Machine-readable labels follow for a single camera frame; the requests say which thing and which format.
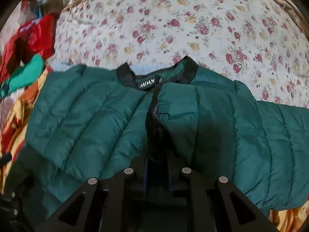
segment yellow fabric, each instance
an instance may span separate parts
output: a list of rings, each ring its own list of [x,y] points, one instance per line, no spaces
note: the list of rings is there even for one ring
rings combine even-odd
[[[30,117],[30,113],[36,102],[40,90],[42,89],[46,77],[49,73],[49,68],[46,68],[39,78],[16,100],[11,110],[7,115],[7,121],[4,124],[4,129],[1,134],[7,132],[10,128],[13,129],[13,135],[10,139],[9,145],[6,148],[6,153],[11,152],[12,160],[4,166],[2,171],[0,170],[0,191],[3,192],[7,175],[10,172],[14,157],[19,146],[25,140],[27,132],[27,123]]]
[[[309,215],[309,201],[300,208],[270,212],[270,220],[280,232],[297,232]]]

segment bed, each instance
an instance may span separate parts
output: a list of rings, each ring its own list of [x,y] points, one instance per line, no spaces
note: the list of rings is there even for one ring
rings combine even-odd
[[[307,107],[308,40],[274,0],[86,0],[63,11],[54,59],[114,69],[189,55],[258,100]]]

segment clothing label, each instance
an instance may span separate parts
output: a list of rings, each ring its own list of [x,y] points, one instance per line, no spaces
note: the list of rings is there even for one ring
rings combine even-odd
[[[140,89],[148,89],[150,87],[153,87],[155,84],[161,83],[163,78],[159,78],[159,76],[156,76],[154,78],[150,78],[142,83],[139,84]]]

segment red clothing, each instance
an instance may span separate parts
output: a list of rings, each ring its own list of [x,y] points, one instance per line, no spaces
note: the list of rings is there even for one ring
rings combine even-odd
[[[57,17],[57,13],[50,13],[41,20],[28,21],[20,26],[4,47],[0,63],[0,84],[20,66],[20,61],[26,64],[37,53],[44,60],[53,55]]]

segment teal fabric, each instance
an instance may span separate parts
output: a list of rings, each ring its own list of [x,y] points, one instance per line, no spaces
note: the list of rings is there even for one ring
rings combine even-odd
[[[1,85],[1,97],[4,98],[18,88],[31,85],[43,71],[44,61],[35,54],[25,66],[18,67]]]
[[[181,74],[184,62],[174,70],[159,71],[159,76],[167,81]],[[233,179],[259,208],[305,202],[309,112],[256,101],[243,83],[200,66],[190,84],[160,93],[161,119],[179,137],[174,142],[188,164],[205,176]],[[202,98],[197,91],[203,88],[207,91]],[[89,177],[109,178],[141,154],[152,94],[123,86],[115,70],[77,65],[48,75],[30,116],[25,147],[5,186],[10,192],[26,176],[34,179],[23,207],[31,224],[44,221]],[[279,109],[285,124],[276,118]],[[287,142],[291,134],[282,132],[303,130],[299,113],[305,131],[293,136],[293,142],[298,138],[299,143],[295,140],[292,149]],[[261,122],[263,115],[268,119]],[[268,186],[270,164],[274,169]]]
[[[307,109],[167,83],[158,95],[158,114],[178,153],[202,175],[226,176],[260,209],[305,203]]]

